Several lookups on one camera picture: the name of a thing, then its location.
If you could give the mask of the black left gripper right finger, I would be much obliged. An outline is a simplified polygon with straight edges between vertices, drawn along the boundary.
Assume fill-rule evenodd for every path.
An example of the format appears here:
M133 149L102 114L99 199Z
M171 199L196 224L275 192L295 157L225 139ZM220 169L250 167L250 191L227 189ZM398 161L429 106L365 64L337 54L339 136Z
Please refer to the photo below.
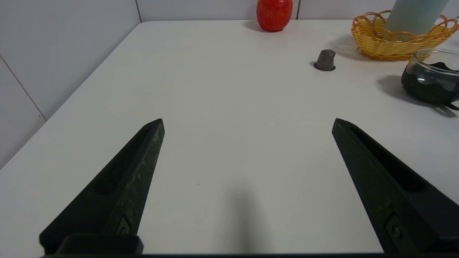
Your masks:
M384 253L458 254L458 204L355 124L332 135Z

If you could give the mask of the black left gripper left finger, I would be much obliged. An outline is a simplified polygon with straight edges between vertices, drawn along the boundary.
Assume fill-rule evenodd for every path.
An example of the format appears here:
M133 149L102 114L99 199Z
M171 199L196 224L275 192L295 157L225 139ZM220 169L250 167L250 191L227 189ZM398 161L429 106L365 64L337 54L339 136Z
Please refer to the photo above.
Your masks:
M46 256L134 256L159 157L162 119L145 124L40 233Z

